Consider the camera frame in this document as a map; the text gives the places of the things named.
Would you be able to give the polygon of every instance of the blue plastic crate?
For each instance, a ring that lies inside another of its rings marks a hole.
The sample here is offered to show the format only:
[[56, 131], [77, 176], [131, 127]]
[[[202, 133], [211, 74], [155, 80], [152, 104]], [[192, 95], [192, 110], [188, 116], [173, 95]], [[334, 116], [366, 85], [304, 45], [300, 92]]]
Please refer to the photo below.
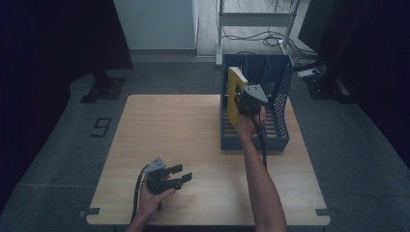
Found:
[[[266, 127], [264, 130], [267, 150], [282, 151], [289, 141], [284, 121], [284, 108], [293, 72], [288, 55], [223, 55], [223, 71], [220, 94], [220, 147], [223, 150], [241, 150], [238, 134], [227, 118], [228, 68], [240, 67], [249, 85], [260, 84], [268, 98]], [[259, 139], [254, 144], [260, 149]]]

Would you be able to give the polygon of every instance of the white wall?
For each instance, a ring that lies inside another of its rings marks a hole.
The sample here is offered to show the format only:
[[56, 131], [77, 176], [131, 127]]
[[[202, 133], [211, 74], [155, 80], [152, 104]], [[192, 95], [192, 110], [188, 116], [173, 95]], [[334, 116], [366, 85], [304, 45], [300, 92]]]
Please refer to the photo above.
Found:
[[196, 49], [196, 0], [114, 0], [129, 49]]

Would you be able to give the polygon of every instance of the cable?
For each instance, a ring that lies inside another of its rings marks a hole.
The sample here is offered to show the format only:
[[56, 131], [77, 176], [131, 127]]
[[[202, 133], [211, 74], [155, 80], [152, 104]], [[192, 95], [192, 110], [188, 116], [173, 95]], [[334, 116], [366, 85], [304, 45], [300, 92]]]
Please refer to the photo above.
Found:
[[272, 0], [271, 4], [266, 8], [265, 13], [268, 12], [268, 9], [269, 9], [272, 5], [274, 5], [274, 0]]
[[[270, 28], [268, 29], [268, 31], [264, 31], [261, 33], [258, 33], [256, 35], [253, 36], [248, 36], [248, 37], [238, 37], [238, 36], [234, 36], [234, 35], [227, 35], [224, 28], [222, 29], [223, 32], [223, 37], [227, 38], [228, 40], [232, 40], [232, 41], [262, 41], [263, 44], [268, 45], [268, 46], [278, 46], [280, 45], [278, 40], [283, 40], [284, 36], [279, 33], [279, 32], [273, 32], [270, 30]], [[262, 36], [264, 34], [268, 34], [268, 36], [264, 37], [264, 38], [257, 38], [259, 36]], [[293, 58], [303, 58], [303, 59], [312, 59], [312, 60], [316, 60], [318, 58], [317, 54], [314, 51], [310, 51], [310, 50], [305, 50], [305, 49], [301, 49], [299, 48], [295, 41], [293, 41], [292, 39], [289, 38], [289, 43], [288, 43], [290, 49], [292, 50], [293, 53]]]
[[247, 110], [247, 113], [250, 117], [250, 119], [253, 122], [253, 125], [256, 128], [256, 132], [257, 132], [257, 136], [259, 137], [259, 141], [260, 141], [260, 148], [262, 150], [262, 161], [263, 161], [263, 165], [265, 165], [266, 168], [268, 168], [268, 163], [266, 161], [266, 147], [265, 147], [265, 139], [263, 138], [263, 133], [262, 133], [262, 129], [260, 127], [260, 113], [259, 113], [259, 124], [256, 123], [255, 117], [253, 116], [253, 114], [250, 113], [249, 107], [247, 105], [247, 102], [244, 100], [244, 98], [241, 98], [242, 103], [245, 106], [245, 109]]
[[250, 51], [238, 51], [235, 54], [250, 54], [250, 55], [256, 55], [256, 53], [250, 52]]
[[131, 217], [131, 221], [133, 220], [133, 218], [136, 215], [136, 209], [138, 208], [138, 193], [139, 193], [139, 186], [141, 185], [141, 179], [142, 179], [142, 173], [144, 172], [145, 168], [148, 166], [149, 164], [145, 165], [144, 168], [142, 168], [141, 172], [139, 173], [138, 179], [136, 180], [136, 184], [135, 184], [135, 191], [133, 192], [133, 208], [132, 208], [132, 217]]
[[239, 0], [238, 0], [238, 7], [241, 9], [241, 11], [244, 13], [244, 9], [242, 9], [242, 7], [241, 7], [241, 3], [239, 3]]
[[275, 5], [275, 13], [277, 12], [278, 5], [279, 5], [279, 0], [277, 0], [277, 4]]

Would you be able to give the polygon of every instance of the human hand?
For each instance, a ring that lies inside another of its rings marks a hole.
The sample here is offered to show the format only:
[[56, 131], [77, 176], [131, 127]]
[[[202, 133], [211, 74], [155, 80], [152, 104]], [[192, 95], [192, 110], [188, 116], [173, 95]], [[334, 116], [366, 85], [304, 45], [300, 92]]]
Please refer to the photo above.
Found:
[[146, 181], [147, 175], [144, 176], [142, 185], [139, 188], [138, 211], [127, 231], [143, 231], [163, 199], [175, 193], [175, 189], [172, 188], [155, 195], [148, 190]]
[[[266, 124], [265, 107], [262, 106], [259, 114], [255, 115], [254, 117], [255, 117], [256, 123], [258, 123], [260, 127], [264, 127]], [[242, 140], [251, 139], [252, 136], [257, 133], [257, 129], [249, 116], [242, 115], [242, 114], [239, 115], [238, 133]]]

